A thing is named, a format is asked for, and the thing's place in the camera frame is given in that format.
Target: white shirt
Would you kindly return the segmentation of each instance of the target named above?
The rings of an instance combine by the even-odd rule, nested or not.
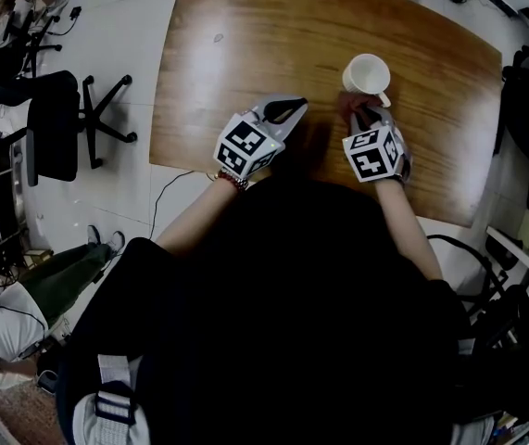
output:
[[[0,358],[9,362],[19,360],[19,355],[36,341],[44,338],[48,331],[40,308],[19,282],[6,288],[0,295],[0,305],[32,314],[44,328],[29,315],[0,309]],[[0,388],[7,389],[29,380],[15,374],[0,374]]]

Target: white mug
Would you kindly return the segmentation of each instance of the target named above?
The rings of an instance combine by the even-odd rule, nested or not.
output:
[[[384,93],[390,85],[390,69],[376,55],[353,57],[342,73],[342,84],[349,93],[377,95],[385,108],[392,105]]]

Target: chair backrest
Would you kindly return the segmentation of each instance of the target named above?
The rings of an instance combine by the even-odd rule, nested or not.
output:
[[[30,185],[37,184],[38,175],[65,182],[76,178],[79,101],[72,90],[31,100],[26,142]]]

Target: white strap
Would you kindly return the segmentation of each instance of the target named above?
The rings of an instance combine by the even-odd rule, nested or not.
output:
[[[98,354],[99,372],[102,384],[120,381],[126,386],[131,385],[131,372],[126,356],[108,356]],[[117,417],[128,418],[131,414],[131,400],[117,394],[100,390],[97,393],[99,400],[96,408],[101,413],[108,413]],[[127,445],[130,426],[116,420],[97,417],[95,440],[100,445]]]

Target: mug handle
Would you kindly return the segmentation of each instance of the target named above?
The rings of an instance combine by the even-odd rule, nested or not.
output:
[[[385,93],[379,93],[377,96],[382,99],[382,107],[389,108],[392,105],[392,102],[387,98]]]

